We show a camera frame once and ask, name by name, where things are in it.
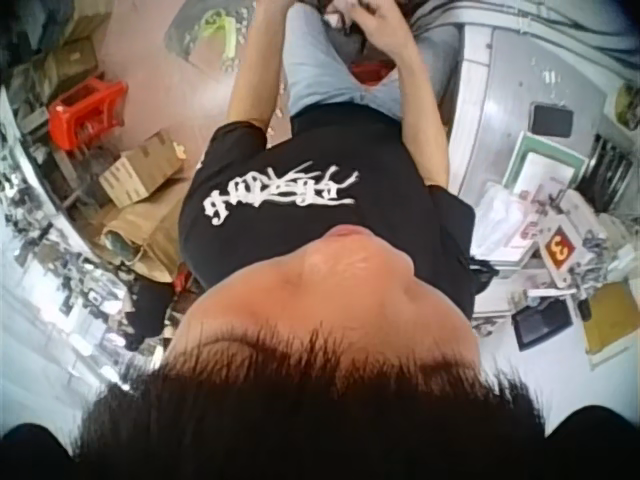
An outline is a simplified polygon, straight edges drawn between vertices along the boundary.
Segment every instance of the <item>white graphic print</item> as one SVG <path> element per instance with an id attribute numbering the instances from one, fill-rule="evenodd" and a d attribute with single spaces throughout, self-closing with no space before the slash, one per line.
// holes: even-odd
<path id="1" fill-rule="evenodd" d="M 321 179 L 322 172 L 304 173 L 306 167 L 312 162 L 307 162 L 292 170 L 282 178 L 278 178 L 273 169 L 267 168 L 267 173 L 249 172 L 242 177 L 234 178 L 227 185 L 226 195 L 220 190 L 214 190 L 203 202 L 204 212 L 211 217 L 211 223 L 215 226 L 222 225 L 229 215 L 227 205 L 244 203 L 259 207 L 263 202 L 293 203 L 300 207 L 307 205 L 345 205 L 353 204 L 352 198 L 338 198 L 338 190 L 353 185 L 358 181 L 358 172 L 353 172 L 342 183 L 331 180 L 331 176 L 339 168 L 331 166 Z"/>

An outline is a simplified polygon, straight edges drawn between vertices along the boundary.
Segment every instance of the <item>hand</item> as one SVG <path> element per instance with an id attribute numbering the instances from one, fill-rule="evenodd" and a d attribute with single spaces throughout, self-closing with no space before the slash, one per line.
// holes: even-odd
<path id="1" fill-rule="evenodd" d="M 256 6 L 286 12 L 294 3 L 296 3 L 296 0 L 257 0 Z"/>
<path id="2" fill-rule="evenodd" d="M 367 39 L 396 63 L 408 46 L 415 46 L 396 0 L 360 0 L 360 3 L 348 0 L 348 3 L 350 17 L 360 25 Z"/>

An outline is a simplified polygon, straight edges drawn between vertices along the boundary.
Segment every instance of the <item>red label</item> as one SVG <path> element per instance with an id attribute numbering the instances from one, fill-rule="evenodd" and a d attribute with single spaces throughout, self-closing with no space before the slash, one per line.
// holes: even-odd
<path id="1" fill-rule="evenodd" d="M 562 266 L 569 260 L 573 252 L 576 251 L 576 247 L 562 227 L 558 227 L 556 233 L 553 234 L 551 240 L 545 245 L 545 250 L 551 258 L 553 265 L 560 270 Z"/>

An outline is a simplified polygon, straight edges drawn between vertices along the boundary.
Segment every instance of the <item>black t-shirt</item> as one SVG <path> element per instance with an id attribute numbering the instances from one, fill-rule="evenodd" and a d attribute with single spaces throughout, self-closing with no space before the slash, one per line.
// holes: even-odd
<path id="1" fill-rule="evenodd" d="M 416 276 L 471 317 L 474 211 L 425 186 L 400 124 L 335 104 L 300 114 L 292 130 L 269 150 L 264 132 L 248 122 L 213 135 L 180 217 L 182 255 L 196 278 L 208 288 L 331 227 L 361 225 L 407 253 Z"/>

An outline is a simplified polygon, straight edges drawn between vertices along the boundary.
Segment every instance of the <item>cardboard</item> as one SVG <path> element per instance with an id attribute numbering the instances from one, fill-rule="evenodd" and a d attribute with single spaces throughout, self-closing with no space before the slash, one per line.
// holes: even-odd
<path id="1" fill-rule="evenodd" d="M 589 303 L 591 320 L 583 323 L 589 355 L 601 352 L 640 326 L 638 304 L 623 282 L 604 285 Z"/>
<path id="2" fill-rule="evenodd" d="M 173 141 L 160 131 L 138 148 L 123 152 L 100 176 L 100 184 L 113 202 L 124 208 L 149 197 L 181 165 Z"/>
<path id="3" fill-rule="evenodd" d="M 102 236 L 114 231 L 132 245 L 142 246 L 130 267 L 156 282 L 172 282 L 181 262 L 178 217 L 191 181 L 170 180 L 146 200 L 119 210 Z"/>

